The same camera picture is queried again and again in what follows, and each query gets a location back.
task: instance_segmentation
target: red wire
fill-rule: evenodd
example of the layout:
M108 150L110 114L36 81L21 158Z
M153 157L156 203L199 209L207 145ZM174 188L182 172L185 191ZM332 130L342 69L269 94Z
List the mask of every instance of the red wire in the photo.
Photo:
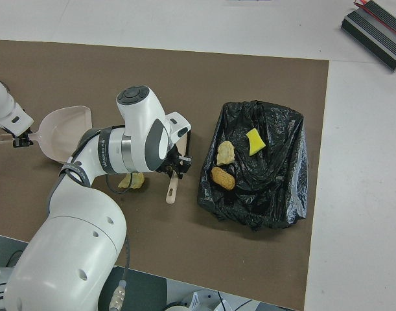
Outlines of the red wire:
M394 33L396 33L396 30L393 29L392 27L390 27L388 24L386 24L385 22L383 22L378 16L376 16L374 13L372 13L372 11L370 11L370 9L368 9L366 6L361 5L360 3L354 2L354 5L356 5L358 8L362 8L365 10L365 12L367 12L368 14L371 14L379 23L381 23L382 25L384 25L386 28L390 29L391 31L393 31Z

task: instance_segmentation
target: yellow object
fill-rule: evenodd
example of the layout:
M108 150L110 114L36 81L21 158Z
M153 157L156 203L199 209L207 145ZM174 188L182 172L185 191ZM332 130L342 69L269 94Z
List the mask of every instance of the yellow object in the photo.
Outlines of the yellow object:
M256 128L250 130L246 135L250 140L250 156L253 156L266 146Z
M131 173L127 174L126 177L119 183L119 188L130 188L138 189L145 182L145 175L143 173Z
M230 141L224 141L218 147L216 165L230 164L235 161L234 146Z
M226 190L232 190L235 187L235 178L228 174L220 167L214 167L211 170L212 180Z

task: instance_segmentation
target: brown cardboard surface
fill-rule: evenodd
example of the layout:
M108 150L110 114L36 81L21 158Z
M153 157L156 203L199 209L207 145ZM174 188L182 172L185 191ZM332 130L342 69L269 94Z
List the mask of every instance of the brown cardboard surface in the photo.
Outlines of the brown cardboard surface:
M124 212L133 269L298 310L309 264L327 69L320 60L0 41L0 80L34 118L34 132L49 112L76 105L91 108L94 127L122 124L115 97L139 84L154 90L166 113L178 111L192 124L193 163L175 204L165 203L169 178L163 174L147 174L141 190L120 196L103 177L94 182ZM254 99L305 116L308 217L285 230L253 233L232 221L218 222L196 203L222 105ZM0 235L32 238L46 217L60 167L37 143L15 150L0 145ZM111 180L117 185L121 178ZM124 264L124 254L118 263Z

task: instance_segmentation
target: dustpan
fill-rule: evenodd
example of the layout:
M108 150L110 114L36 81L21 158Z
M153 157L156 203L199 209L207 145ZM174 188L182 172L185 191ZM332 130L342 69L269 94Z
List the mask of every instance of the dustpan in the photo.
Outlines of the dustpan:
M50 159L65 163L75 151L81 136L92 128L91 110L74 106L55 110L43 118L36 133L28 134L37 141L41 151ZM12 143L9 134L0 135L0 144Z

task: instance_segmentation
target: gray joint cap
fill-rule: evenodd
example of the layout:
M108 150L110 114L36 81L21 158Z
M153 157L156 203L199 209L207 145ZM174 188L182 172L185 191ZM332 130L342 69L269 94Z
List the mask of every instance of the gray joint cap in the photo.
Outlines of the gray joint cap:
M117 102L122 105L133 105L147 97L149 88L146 86L133 86L121 91L117 95Z

